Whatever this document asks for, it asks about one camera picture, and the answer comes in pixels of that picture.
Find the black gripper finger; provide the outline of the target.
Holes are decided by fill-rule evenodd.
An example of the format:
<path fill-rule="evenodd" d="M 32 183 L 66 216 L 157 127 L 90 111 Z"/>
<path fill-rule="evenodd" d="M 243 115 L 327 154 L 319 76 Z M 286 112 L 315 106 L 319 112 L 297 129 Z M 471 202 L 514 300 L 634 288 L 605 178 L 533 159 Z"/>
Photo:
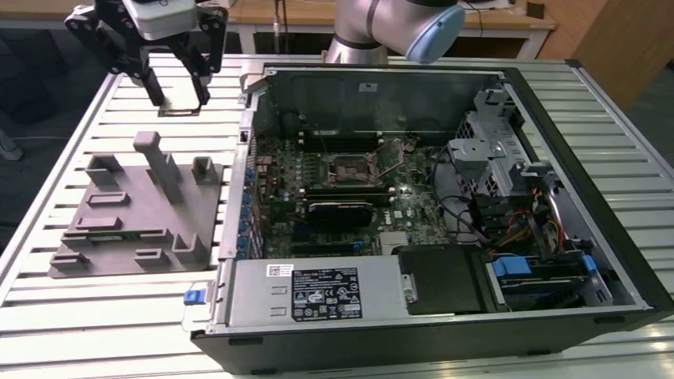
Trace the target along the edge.
<path fill-rule="evenodd" d="M 221 72 L 226 46 L 229 12 L 222 7 L 198 7 L 198 28 L 207 37 L 209 47 L 199 50 L 189 32 L 169 38 L 169 48 L 181 60 L 191 76 L 201 105 L 210 100 L 207 85 L 213 75 Z"/>
<path fill-rule="evenodd" d="M 158 77 L 150 67 L 146 47 L 126 6 L 76 6 L 64 25 L 83 46 L 94 53 L 111 74 L 122 73 L 143 86 L 155 107 L 165 103 Z"/>

